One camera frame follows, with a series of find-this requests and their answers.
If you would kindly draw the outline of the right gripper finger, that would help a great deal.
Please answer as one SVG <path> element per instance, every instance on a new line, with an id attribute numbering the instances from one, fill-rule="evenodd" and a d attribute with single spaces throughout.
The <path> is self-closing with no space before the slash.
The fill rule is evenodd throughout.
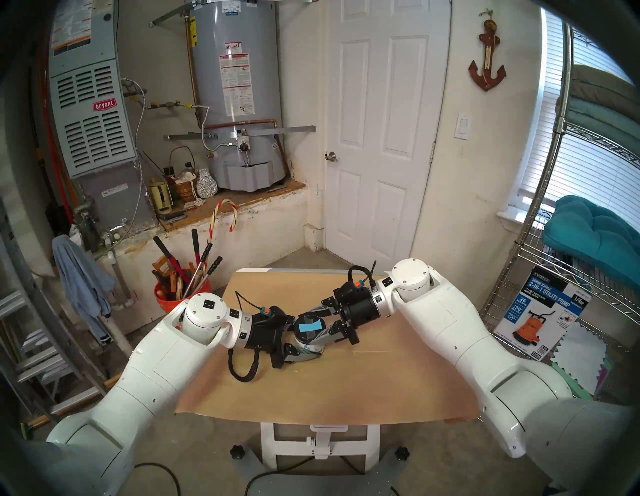
<path id="1" fill-rule="evenodd" d="M 300 314 L 302 320 L 319 320 L 329 318 L 338 314 L 337 302 L 335 299 L 324 299 L 312 309 Z"/>
<path id="2" fill-rule="evenodd" d="M 329 342 L 338 343 L 344 340 L 354 344 L 354 328 L 348 322 L 334 321 L 320 332 L 320 345 L 322 346 Z"/>

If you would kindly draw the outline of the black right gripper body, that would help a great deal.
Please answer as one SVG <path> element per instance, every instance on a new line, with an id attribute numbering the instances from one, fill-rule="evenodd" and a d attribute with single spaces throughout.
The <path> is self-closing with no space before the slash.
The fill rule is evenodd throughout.
<path id="1" fill-rule="evenodd" d="M 354 344 L 360 342 L 357 329 L 380 317 L 380 312 L 374 302 L 371 290 L 362 280 L 348 280 L 335 289 L 333 296 L 337 302 L 338 320 L 350 323 L 354 328 Z"/>

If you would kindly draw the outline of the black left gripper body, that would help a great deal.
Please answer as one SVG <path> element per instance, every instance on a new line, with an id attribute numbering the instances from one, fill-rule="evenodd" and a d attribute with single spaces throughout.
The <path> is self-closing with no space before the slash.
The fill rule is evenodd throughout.
<path id="1" fill-rule="evenodd" d="M 269 355 L 274 369 L 281 369 L 283 366 L 282 327 L 285 315 L 287 314 L 278 306 L 263 306 L 259 313 L 252 315 L 251 329 L 245 345 L 246 349 L 254 351 L 252 369 L 257 370 L 261 352 Z"/>

